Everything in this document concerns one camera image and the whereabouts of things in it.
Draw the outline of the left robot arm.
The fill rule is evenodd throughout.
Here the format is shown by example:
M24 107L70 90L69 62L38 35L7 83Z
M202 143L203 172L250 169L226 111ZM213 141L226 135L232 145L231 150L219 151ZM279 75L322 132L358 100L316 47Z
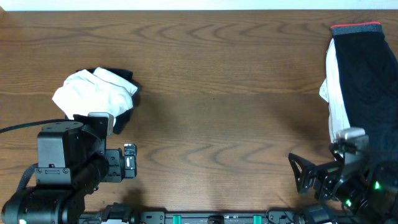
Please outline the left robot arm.
M4 223L78 223L85 196L102 182L133 179L136 145L108 149L114 117L91 112L73 119L40 122L38 162L23 173L15 194L4 204Z

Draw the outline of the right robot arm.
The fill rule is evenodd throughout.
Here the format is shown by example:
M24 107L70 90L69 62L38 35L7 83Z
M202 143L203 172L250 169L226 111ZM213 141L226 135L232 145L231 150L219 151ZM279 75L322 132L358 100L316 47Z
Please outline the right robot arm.
M297 192L314 189L318 205L295 215L296 223L397 223L397 159L373 151L362 135L330 144L334 161L316 165L288 156Z

